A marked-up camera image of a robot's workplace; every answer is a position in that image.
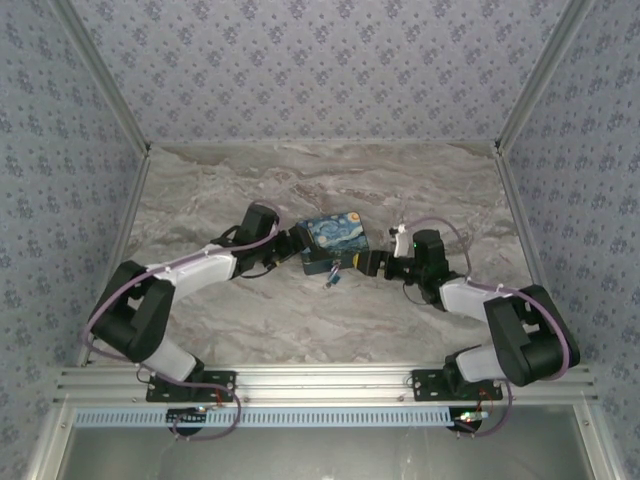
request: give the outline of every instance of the enclosure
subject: enclosure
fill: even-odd
[[[174,457],[193,445],[152,446],[157,425],[82,424],[87,408],[130,408],[145,392],[135,369],[90,355],[78,334],[122,261],[193,252],[258,199],[277,204],[287,228],[356,212],[379,249],[391,248],[389,228],[437,215],[463,235],[461,244],[426,224],[455,271],[468,250],[474,280],[545,286],[582,363],[516,394],[504,437],[486,441],[528,453],[500,474],[640,477],[634,2],[10,0],[0,11],[3,478],[90,478],[81,448],[111,451],[124,437],[160,463],[140,470],[127,457],[121,475],[173,478]],[[420,304],[416,287],[355,269],[326,282],[295,257],[181,300],[168,333],[207,365],[244,375],[240,391],[257,395],[249,408],[372,415],[408,399],[412,368],[490,340],[486,324]],[[320,396],[298,395],[314,375]],[[296,475],[321,478],[354,475],[334,437],[345,449],[367,438],[353,455],[378,452],[371,472],[384,478],[462,475],[475,462],[424,463],[423,450],[488,455],[480,439],[450,444],[440,424],[384,426],[370,430],[375,440],[353,425],[279,425],[260,431],[277,439],[269,450],[247,424],[233,442],[254,438],[256,458],[295,452],[309,459]],[[533,433],[520,444],[523,432]],[[313,458],[317,442],[334,441]],[[562,444],[575,450],[568,463],[553,455]],[[531,461],[540,452],[547,464]],[[223,457],[230,475],[234,457]]]

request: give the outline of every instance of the black mounting bracket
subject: black mounting bracket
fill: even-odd
[[[205,370],[200,373],[197,383],[215,383],[235,391],[238,375],[233,370]],[[147,386],[149,403],[231,403],[233,397],[227,392],[213,388],[179,387],[157,376],[149,378]]]
[[[492,380],[468,383],[459,392],[452,392],[442,370],[413,370],[411,372],[413,399],[416,402],[480,401],[487,400],[483,390],[493,400],[502,400],[502,389]]]

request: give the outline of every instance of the wall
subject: wall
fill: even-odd
[[[599,0],[509,154],[553,295],[640,478],[640,6]]]
[[[152,142],[493,139],[565,0],[76,0]]]
[[[0,478],[78,355],[138,161],[46,1],[0,2]]]

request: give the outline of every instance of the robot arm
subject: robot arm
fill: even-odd
[[[395,252],[361,253],[354,262],[358,270],[376,276],[382,269],[387,280],[417,284],[427,304],[489,325],[492,345],[466,349],[445,359],[443,370],[452,392],[461,391],[469,383],[497,378],[507,378],[517,386],[524,386],[550,377],[561,368],[561,342],[541,312],[518,295],[483,288],[451,271],[437,230],[413,234],[412,258],[407,256],[409,232],[404,226],[390,233],[396,238]],[[580,361],[577,344],[546,290],[531,285],[519,292],[550,313],[568,345],[569,367],[577,365]]]
[[[109,281],[98,305],[104,304],[123,285],[146,272],[158,273],[142,280],[121,295],[96,321],[92,333],[133,363],[183,381],[202,370],[202,363],[175,344],[166,327],[171,306],[177,300],[216,282],[224,282],[251,270],[258,262],[268,269],[300,251],[301,240],[294,227],[289,232],[273,232],[277,214],[262,205],[252,204],[242,224],[200,250],[163,265],[142,266],[134,261],[122,263]],[[234,232],[233,238],[228,235]],[[273,233],[273,238],[255,248],[247,246]]]

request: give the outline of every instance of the aluminum frame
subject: aluminum frame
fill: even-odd
[[[513,146],[594,3],[595,0],[569,0],[562,11],[498,136],[501,153],[507,154]]]
[[[107,64],[93,43],[91,35],[82,23],[82,19],[70,0],[50,0],[49,4],[67,33],[69,41],[78,51],[102,96],[113,111],[122,130],[139,155],[147,150],[147,142],[142,130],[129,108],[124,96],[118,89]]]
[[[424,407],[415,402],[411,370],[439,368],[425,364],[241,365],[216,366],[238,373],[237,393],[245,407]],[[145,401],[146,385],[134,366],[66,368],[54,394],[30,465],[29,480],[55,479],[78,409],[127,407],[157,409],[167,404]],[[602,423],[599,399],[588,366],[579,365],[559,381],[514,387],[514,405],[573,405],[576,420],[597,480],[624,474]],[[496,402],[504,404],[506,400]],[[171,404],[186,407],[201,403]],[[430,402],[432,406],[471,406],[475,402]]]

